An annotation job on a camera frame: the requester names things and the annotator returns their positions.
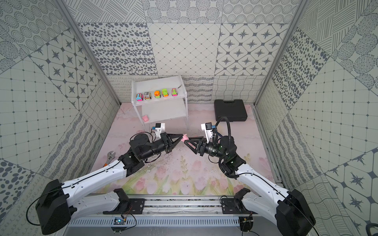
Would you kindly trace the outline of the pink rubber pig toy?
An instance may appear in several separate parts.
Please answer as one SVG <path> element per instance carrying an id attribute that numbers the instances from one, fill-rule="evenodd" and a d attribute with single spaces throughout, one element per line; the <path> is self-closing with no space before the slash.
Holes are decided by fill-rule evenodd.
<path id="1" fill-rule="evenodd" d="M 149 118 L 148 118 L 147 115 L 144 115 L 144 116 L 142 117 L 142 120 L 143 120 L 145 123 L 147 123 L 147 122 L 149 121 Z"/>
<path id="2" fill-rule="evenodd" d="M 187 134 L 184 134 L 181 141 L 185 142 L 186 140 L 189 140 L 189 138 L 188 138 Z"/>

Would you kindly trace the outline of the orange green toy dump truck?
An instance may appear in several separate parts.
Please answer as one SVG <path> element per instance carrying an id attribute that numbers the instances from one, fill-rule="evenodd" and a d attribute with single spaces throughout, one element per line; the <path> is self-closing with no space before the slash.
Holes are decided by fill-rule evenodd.
<path id="1" fill-rule="evenodd" d="M 161 90 L 161 93 L 162 93 L 162 96 L 163 96 L 163 97 L 168 97 L 168 96 L 169 96 L 169 93 L 168 93 L 168 90 L 167 90 L 167 89 L 162 89 L 162 90 Z"/>

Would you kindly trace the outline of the pink green toy truck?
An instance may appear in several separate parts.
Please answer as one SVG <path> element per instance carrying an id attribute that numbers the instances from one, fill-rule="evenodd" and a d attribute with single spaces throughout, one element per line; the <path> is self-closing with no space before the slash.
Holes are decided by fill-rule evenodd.
<path id="1" fill-rule="evenodd" d="M 177 96 L 177 95 L 178 95 L 178 92 L 177 92 L 177 89 L 176 89 L 176 88 L 173 88 L 173 89 L 171 90 L 171 95 L 172 95 L 172 96 Z"/>

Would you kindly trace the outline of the green orange toy mixer truck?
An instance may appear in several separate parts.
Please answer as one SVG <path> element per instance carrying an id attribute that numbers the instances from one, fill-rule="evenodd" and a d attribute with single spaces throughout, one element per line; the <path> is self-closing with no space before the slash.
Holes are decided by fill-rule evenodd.
<path id="1" fill-rule="evenodd" d="M 156 90 L 154 92 L 154 96 L 155 96 L 155 98 L 161 98 L 161 92 L 159 90 Z"/>

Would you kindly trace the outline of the pink teal toy truck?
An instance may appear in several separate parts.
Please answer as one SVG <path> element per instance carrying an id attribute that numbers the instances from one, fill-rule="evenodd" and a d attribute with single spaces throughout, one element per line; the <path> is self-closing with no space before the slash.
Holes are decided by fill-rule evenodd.
<path id="1" fill-rule="evenodd" d="M 143 101 L 144 100 L 144 95 L 142 93 L 138 93 L 136 95 L 136 101 Z"/>

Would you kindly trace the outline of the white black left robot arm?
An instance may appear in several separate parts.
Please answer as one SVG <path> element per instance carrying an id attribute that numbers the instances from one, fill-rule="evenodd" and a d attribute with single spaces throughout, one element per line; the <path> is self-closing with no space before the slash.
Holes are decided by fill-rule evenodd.
<path id="1" fill-rule="evenodd" d="M 95 214 L 125 214 L 131 210 L 129 197 L 122 189 L 93 196 L 92 193 L 119 179 L 126 178 L 145 165 L 145 160 L 166 153 L 180 143 L 181 134 L 162 133 L 150 142 L 148 135 L 139 133 L 130 141 L 130 149 L 118 160 L 85 176 L 65 181 L 49 182 L 42 195 L 32 202 L 43 235 L 53 234 L 72 220 Z"/>

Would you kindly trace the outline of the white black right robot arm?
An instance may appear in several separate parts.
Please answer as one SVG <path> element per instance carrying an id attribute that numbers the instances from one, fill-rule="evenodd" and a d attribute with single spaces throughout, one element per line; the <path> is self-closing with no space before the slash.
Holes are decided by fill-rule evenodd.
<path id="1" fill-rule="evenodd" d="M 201 126 L 204 137 L 184 135 L 182 142 L 195 154 L 217 157 L 218 167 L 226 177 L 238 180 L 254 191 L 241 201 L 248 211 L 274 223 L 283 236 L 308 235 L 316 220 L 303 194 L 296 189 L 289 191 L 256 172 L 237 154 L 228 118 L 219 120 L 226 122 L 227 135 L 220 135 L 216 125 L 205 123 Z"/>

